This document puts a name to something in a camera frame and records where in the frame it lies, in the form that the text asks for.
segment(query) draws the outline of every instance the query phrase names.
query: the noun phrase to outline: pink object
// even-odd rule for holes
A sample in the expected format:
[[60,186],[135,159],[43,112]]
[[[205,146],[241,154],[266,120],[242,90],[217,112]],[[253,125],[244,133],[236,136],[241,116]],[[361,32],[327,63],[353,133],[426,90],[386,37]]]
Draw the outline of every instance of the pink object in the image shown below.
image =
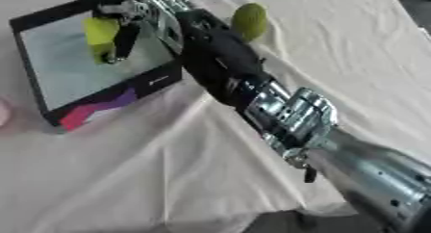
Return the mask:
[[5,100],[0,99],[0,127],[11,118],[11,107]]
[[133,89],[129,89],[112,101],[78,106],[65,117],[63,117],[60,120],[60,124],[67,131],[72,131],[81,126],[86,121],[86,119],[91,117],[91,115],[97,111],[122,107],[134,102],[135,100],[137,100],[135,91]]

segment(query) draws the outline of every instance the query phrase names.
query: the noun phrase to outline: green ball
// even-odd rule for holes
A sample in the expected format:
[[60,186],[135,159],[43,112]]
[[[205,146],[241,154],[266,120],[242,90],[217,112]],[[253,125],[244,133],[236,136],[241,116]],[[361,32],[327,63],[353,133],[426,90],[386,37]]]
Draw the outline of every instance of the green ball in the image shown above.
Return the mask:
[[232,29],[242,35],[246,41],[259,37],[266,29],[266,11],[256,3],[239,7],[232,17]]

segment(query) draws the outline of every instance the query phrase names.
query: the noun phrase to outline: reflective metal surface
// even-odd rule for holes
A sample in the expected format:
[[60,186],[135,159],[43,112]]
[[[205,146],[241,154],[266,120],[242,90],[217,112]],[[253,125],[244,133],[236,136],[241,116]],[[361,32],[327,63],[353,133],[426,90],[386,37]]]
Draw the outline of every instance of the reflective metal surface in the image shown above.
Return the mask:
[[182,51],[183,36],[175,14],[192,9],[193,4],[188,0],[125,0],[119,5],[99,7],[101,13],[119,14],[119,22],[123,26],[130,23],[139,25],[142,21],[150,23],[158,38],[177,54]]
[[411,232],[431,206],[431,168],[396,150],[362,142],[333,128],[308,163],[357,209],[395,232]]
[[306,168],[305,151],[337,123],[337,111],[305,88],[289,96],[278,82],[264,87],[244,112],[262,138],[296,168]]

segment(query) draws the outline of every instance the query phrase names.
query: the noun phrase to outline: white tablecloth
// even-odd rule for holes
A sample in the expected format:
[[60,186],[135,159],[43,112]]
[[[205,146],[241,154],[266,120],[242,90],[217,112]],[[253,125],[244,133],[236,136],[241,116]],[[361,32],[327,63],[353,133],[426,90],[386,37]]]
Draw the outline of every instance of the white tablecloth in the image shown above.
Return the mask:
[[[0,97],[14,107],[0,129],[1,232],[240,232],[261,212],[350,212],[186,73],[70,134],[43,131],[7,20],[67,1],[0,0]],[[431,45],[396,0],[192,1],[222,19],[264,5],[254,46],[268,71],[333,100],[350,132],[431,163]]]

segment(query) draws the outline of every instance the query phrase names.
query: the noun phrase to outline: robotic arm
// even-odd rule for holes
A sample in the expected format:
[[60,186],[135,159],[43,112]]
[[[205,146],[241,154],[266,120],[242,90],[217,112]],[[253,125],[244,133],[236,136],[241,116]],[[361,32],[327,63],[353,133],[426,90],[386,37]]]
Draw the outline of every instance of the robotic arm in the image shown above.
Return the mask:
[[[387,232],[431,231],[430,167],[346,133],[337,124],[336,108],[315,91],[288,93],[264,71],[264,60],[211,13],[187,0],[126,0],[101,5],[94,13],[118,18],[126,38],[124,33],[142,21],[150,23],[208,93],[234,108],[287,163],[305,169],[305,182],[322,173]],[[106,62],[125,59],[133,37],[121,39],[121,49],[108,54]]]

